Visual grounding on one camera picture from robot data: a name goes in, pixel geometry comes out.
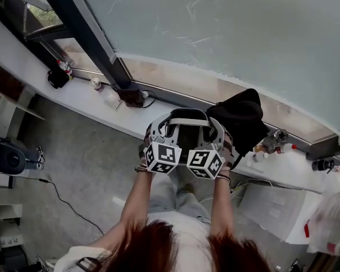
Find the transparent plastic bag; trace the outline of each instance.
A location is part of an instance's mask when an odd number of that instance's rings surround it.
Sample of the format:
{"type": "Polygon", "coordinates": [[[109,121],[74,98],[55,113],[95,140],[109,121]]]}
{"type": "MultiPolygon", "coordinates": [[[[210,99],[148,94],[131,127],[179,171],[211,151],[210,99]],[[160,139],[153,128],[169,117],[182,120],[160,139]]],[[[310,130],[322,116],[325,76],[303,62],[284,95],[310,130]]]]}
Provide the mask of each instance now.
{"type": "Polygon", "coordinates": [[[340,193],[326,196],[307,226],[308,252],[340,256],[340,193]]]}

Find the woman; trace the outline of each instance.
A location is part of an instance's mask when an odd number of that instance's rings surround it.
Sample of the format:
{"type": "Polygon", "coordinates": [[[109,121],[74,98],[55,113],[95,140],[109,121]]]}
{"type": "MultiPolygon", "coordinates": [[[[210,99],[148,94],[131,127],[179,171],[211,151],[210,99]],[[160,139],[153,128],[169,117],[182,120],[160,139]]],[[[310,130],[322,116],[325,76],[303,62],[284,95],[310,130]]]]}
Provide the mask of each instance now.
{"type": "Polygon", "coordinates": [[[215,179],[210,219],[193,193],[177,192],[177,172],[153,175],[144,166],[142,159],[120,221],[88,247],[72,247],[54,272],[271,271],[254,242],[233,238],[227,168],[215,179]]]}

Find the concrete floor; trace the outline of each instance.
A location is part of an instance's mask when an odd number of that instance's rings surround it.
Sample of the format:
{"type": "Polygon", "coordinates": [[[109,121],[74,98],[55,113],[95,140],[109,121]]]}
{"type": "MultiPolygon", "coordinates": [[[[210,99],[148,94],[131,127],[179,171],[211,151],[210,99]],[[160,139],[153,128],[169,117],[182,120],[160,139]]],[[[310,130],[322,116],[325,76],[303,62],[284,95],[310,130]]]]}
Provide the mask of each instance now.
{"type": "MultiPolygon", "coordinates": [[[[46,120],[27,116],[19,139],[28,148],[43,147],[45,168],[30,171],[29,176],[53,181],[62,199],[102,230],[109,230],[119,220],[121,204],[135,179],[133,168],[139,160],[137,148],[141,141],[42,97],[36,98],[32,108],[46,120]]],[[[246,179],[234,174],[232,184],[246,179]]],[[[212,195],[209,181],[189,180],[199,200],[212,195]]],[[[18,178],[16,188],[22,190],[20,229],[30,261],[37,254],[60,258],[71,246],[86,245],[99,233],[58,200],[53,185],[18,178]]],[[[211,203],[203,203],[209,211],[211,203]]],[[[236,236],[254,240],[275,267],[287,271],[295,258],[305,264],[312,261],[313,255],[306,254],[307,246],[280,241],[238,211],[239,199],[232,203],[236,236]]]]}

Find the black cloth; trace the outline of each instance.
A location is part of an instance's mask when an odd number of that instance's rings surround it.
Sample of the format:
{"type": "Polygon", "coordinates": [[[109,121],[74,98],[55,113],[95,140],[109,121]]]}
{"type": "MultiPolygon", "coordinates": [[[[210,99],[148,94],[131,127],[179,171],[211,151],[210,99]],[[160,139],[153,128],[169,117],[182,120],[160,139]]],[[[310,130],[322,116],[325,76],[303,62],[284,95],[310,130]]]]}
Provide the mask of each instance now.
{"type": "Polygon", "coordinates": [[[232,136],[232,144],[240,154],[236,160],[260,143],[269,132],[262,122],[263,111],[258,92],[252,88],[247,89],[230,99],[210,107],[206,114],[216,119],[232,136]]]}

